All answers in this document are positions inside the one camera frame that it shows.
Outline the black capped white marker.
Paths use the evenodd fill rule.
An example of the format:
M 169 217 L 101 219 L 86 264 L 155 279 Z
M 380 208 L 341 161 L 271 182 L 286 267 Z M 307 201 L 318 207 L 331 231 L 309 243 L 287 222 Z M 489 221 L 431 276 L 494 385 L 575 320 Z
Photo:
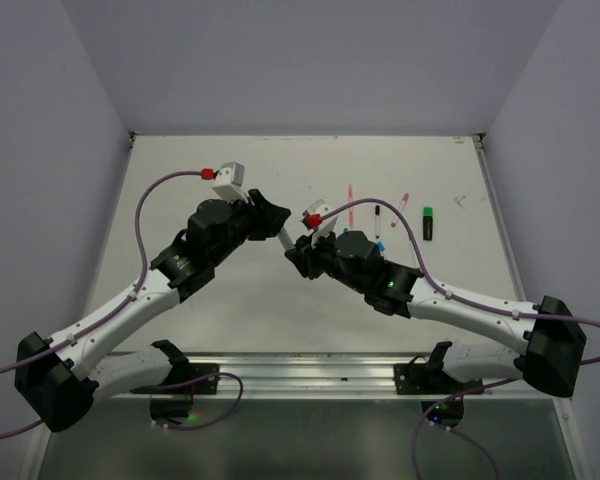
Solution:
M 381 207 L 378 204 L 374 206 L 374 237 L 376 240 L 381 237 Z

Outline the light green highlighter body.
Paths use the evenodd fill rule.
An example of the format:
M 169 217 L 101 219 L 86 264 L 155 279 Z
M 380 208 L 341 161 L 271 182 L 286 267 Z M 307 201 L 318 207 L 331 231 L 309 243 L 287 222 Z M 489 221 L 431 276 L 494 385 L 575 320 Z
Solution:
M 282 228 L 280 232 L 277 234 L 276 238 L 279 240 L 284 251 L 289 251 L 294 249 L 294 242 L 291 239 L 285 228 Z

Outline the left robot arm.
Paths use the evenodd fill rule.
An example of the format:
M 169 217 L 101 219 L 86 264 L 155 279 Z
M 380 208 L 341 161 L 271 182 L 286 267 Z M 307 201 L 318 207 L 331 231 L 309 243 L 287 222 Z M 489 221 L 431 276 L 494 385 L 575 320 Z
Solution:
M 216 268 L 244 242 L 276 237 L 290 215 L 256 189 L 244 200 L 202 202 L 186 228 L 126 290 L 47 338 L 31 333 L 20 341 L 17 391 L 54 433 L 118 394 L 190 394 L 193 384 L 205 383 L 218 371 L 193 366 L 170 341 L 154 341 L 116 358 L 111 351 L 211 282 Z

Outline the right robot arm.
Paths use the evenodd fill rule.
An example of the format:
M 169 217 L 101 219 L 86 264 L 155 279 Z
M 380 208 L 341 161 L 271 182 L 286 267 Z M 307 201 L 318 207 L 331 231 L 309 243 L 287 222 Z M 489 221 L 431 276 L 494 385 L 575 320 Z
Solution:
M 487 338 L 482 345 L 438 343 L 425 367 L 434 391 L 502 378 L 523 380 L 556 397 L 574 393 L 586 336 L 557 298 L 533 304 L 435 285 L 421 270 L 386 259 L 360 231 L 302 236 L 285 257 L 302 277 L 327 275 L 379 313 L 437 321 Z

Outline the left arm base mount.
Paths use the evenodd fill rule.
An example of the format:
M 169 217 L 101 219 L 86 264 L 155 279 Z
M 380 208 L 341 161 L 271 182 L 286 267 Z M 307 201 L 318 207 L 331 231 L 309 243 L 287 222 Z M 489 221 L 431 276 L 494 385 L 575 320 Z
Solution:
M 217 363 L 188 363 L 175 366 L 166 379 L 153 386 L 135 388 L 132 394 L 163 395 L 151 399 L 149 413 L 152 420 L 170 425 L 182 425 L 186 420 L 194 420 L 194 397 L 215 395 L 219 382 Z

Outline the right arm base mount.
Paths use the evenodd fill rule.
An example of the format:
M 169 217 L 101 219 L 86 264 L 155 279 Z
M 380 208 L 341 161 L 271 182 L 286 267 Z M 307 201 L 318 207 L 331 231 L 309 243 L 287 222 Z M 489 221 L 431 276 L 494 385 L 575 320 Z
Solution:
M 482 386 L 481 380 L 471 380 L 467 383 L 458 382 L 441 369 L 429 369 L 428 361 L 422 356 L 416 356 L 408 363 L 393 365 L 393 380 L 398 395 L 442 395 L 465 391 Z M 464 401 L 461 397 L 435 407 L 427 415 L 429 421 L 435 424 L 454 428 L 464 417 Z

